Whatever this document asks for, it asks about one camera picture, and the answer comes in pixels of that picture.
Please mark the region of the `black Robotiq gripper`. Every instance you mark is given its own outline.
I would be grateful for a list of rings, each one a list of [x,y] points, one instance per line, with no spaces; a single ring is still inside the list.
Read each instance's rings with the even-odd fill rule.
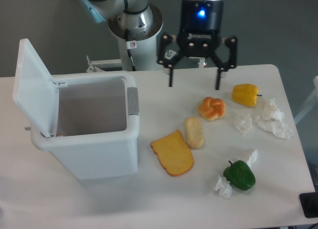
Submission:
[[[182,1],[178,35],[163,33],[159,38],[157,63],[168,69],[169,87],[173,85],[174,66],[184,56],[202,58],[211,56],[212,62],[218,68],[215,90],[220,89],[222,73],[237,67],[238,38],[235,35],[222,39],[222,43],[229,49],[229,58],[226,62],[215,53],[221,44],[222,14],[221,0]],[[176,41],[180,47],[178,51],[167,49],[168,45]]]

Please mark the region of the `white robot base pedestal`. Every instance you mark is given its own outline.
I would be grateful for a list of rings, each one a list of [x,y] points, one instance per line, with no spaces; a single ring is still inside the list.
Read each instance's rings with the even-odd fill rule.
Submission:
[[[157,63],[157,37],[126,42],[116,38],[120,59],[88,61],[87,73],[102,71],[152,71],[163,70]]]

